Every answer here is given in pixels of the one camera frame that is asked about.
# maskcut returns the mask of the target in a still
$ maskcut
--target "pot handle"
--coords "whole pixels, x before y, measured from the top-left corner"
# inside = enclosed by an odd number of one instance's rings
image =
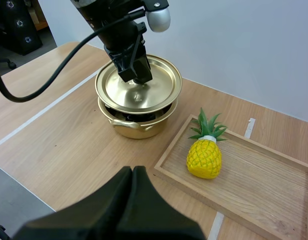
[[[133,122],[133,121],[121,121],[121,120],[117,120],[117,119],[113,119],[112,121],[110,121],[110,124],[115,128],[115,127],[126,127],[126,128],[130,128],[130,129],[135,129],[138,130],[140,132],[146,132],[148,130],[150,130],[152,126],[148,126],[148,127],[141,127],[141,125],[139,125],[137,122]]]

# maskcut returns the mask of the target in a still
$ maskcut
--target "white tape line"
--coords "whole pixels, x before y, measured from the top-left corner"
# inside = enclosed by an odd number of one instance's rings
[[[216,213],[212,228],[210,229],[207,240],[217,240],[222,226],[224,215],[220,212]]]
[[[255,119],[250,118],[246,131],[245,131],[245,135],[244,135],[245,138],[249,139],[251,137],[254,123],[255,123]],[[218,240],[218,236],[221,230],[223,219],[224,219],[224,215],[220,212],[217,212],[207,240]]]
[[[33,194],[33,196],[35,196],[38,200],[40,200],[42,203],[44,203],[46,206],[48,206],[50,209],[52,209],[54,212],[56,212],[51,206],[49,206],[46,202],[44,202],[42,199],[40,199],[38,196],[36,196],[33,192],[31,192],[30,190],[28,190],[22,183],[20,183],[19,181],[17,181],[14,177],[12,177],[11,175],[9,175],[6,171],[4,171],[2,168],[0,168],[0,170],[2,170],[4,173],[6,173],[10,178],[12,178],[15,182],[17,182],[19,185],[21,185],[23,188],[25,188],[27,191],[29,191],[31,194]]]
[[[31,124],[32,122],[34,122],[36,119],[38,119],[40,116],[42,116],[44,113],[46,113],[48,110],[50,110],[52,107],[54,107],[56,104],[58,104],[60,101],[62,101],[64,98],[66,98],[68,95],[70,95],[71,93],[73,93],[76,89],[78,89],[80,86],[82,86],[83,84],[85,84],[89,79],[91,79],[92,77],[94,77],[97,73],[99,72],[99,70],[97,70],[96,72],[92,73],[91,75],[89,75],[87,78],[85,78],[83,81],[81,81],[80,83],[78,83],[76,86],[72,87],[70,90],[68,90],[66,93],[64,93],[62,96],[60,96],[58,99],[56,99],[55,101],[53,101],[50,105],[48,105],[47,107],[45,107],[44,109],[42,109],[41,111],[39,111],[37,114],[35,114],[33,117],[31,117],[29,120],[27,120],[26,122],[24,122],[21,126],[19,126],[18,128],[16,128],[14,131],[12,131],[11,133],[9,133],[8,135],[6,135],[5,137],[3,137],[0,140],[0,145],[2,145],[3,143],[5,143],[7,140],[9,140],[11,137],[13,137],[14,135],[16,135],[17,133],[19,133],[22,129],[24,129],[25,127],[27,127],[29,124]]]
[[[249,123],[248,123],[247,128],[246,128],[246,131],[245,131],[245,135],[244,135],[244,137],[246,137],[247,139],[249,139],[251,137],[252,130],[253,130],[253,127],[254,127],[254,123],[255,123],[255,119],[250,118]]]

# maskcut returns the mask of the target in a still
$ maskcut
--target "pineapple toy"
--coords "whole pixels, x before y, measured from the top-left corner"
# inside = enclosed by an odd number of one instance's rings
[[[214,179],[220,173],[222,154],[216,142],[226,140],[220,136],[227,127],[221,125],[220,122],[215,122],[219,115],[220,113],[208,120],[201,108],[198,120],[195,120],[199,124],[199,129],[191,128],[198,135],[190,137],[190,139],[197,139],[197,141],[189,149],[186,165],[189,172],[196,177]]]

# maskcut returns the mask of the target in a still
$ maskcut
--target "pot lid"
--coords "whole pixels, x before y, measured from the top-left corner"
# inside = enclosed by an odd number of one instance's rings
[[[145,84],[124,82],[114,63],[109,62],[97,74],[95,88],[110,108],[129,114],[146,114],[171,104],[180,94],[182,77],[169,61],[147,55],[153,79]]]

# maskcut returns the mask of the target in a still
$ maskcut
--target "gold pot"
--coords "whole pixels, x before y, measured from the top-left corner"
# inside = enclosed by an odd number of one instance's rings
[[[181,74],[172,63],[149,54],[147,59],[152,80],[144,84],[124,82],[112,62],[95,80],[100,110],[119,134],[132,139],[161,132],[175,111],[182,89]]]
[[[124,137],[131,139],[147,139],[162,132],[167,124],[168,117],[175,111],[177,105],[178,100],[176,99],[170,106],[168,106],[169,109],[162,116],[152,121],[131,122],[121,120],[114,116],[109,112],[104,102],[98,98],[99,109],[108,118],[109,123],[115,131]]]

